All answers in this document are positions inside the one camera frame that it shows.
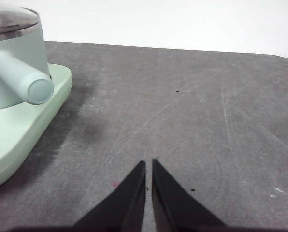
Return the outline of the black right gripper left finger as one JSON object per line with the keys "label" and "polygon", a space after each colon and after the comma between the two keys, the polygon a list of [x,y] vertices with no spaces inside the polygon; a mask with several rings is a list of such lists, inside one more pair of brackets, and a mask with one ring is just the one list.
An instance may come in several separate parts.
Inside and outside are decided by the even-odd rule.
{"label": "black right gripper left finger", "polygon": [[139,232],[145,206],[145,162],[72,226],[17,227],[12,232]]}

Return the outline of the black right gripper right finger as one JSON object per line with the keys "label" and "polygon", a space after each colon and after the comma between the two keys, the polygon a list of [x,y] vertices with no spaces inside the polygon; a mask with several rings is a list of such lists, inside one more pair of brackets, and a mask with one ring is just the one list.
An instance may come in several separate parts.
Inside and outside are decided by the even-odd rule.
{"label": "black right gripper right finger", "polygon": [[152,161],[152,203],[158,232],[286,232],[280,228],[231,227],[188,194],[157,160]]}

